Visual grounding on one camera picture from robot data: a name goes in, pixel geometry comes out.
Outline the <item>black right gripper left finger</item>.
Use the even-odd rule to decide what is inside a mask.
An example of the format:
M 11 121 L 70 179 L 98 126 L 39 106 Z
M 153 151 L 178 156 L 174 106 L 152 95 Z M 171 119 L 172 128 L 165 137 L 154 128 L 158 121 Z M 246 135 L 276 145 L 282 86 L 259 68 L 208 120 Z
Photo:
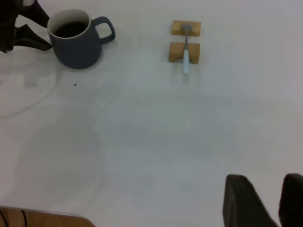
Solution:
M 227 175 L 223 200 L 226 227 L 276 227 L 253 184 L 243 175 Z

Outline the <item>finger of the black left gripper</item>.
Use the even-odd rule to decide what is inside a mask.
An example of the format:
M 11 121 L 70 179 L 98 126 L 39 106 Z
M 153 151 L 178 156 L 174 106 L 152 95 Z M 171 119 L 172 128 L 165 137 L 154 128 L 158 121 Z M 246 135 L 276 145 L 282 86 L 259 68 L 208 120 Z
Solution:
M 14 46 L 30 47 L 41 51 L 48 51 L 52 48 L 51 44 L 38 36 L 28 24 L 15 27 Z
M 34 21 L 42 27 L 47 27 L 50 17 L 42 9 L 37 0 L 18 0 L 19 14 Z

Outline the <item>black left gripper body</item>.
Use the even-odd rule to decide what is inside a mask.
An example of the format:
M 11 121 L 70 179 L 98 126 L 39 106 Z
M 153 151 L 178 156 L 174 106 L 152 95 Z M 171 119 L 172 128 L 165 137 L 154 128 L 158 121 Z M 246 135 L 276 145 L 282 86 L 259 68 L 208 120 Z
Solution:
M 22 8 L 22 0 L 0 1 L 0 51 L 3 53 L 13 49 L 15 22 Z

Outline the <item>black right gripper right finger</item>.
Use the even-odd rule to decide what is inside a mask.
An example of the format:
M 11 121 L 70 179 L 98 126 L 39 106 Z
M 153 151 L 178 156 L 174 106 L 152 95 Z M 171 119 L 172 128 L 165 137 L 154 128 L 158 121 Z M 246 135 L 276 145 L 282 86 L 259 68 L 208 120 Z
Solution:
M 282 227 L 303 226 L 303 176 L 300 174 L 287 174 L 284 178 L 279 220 Z

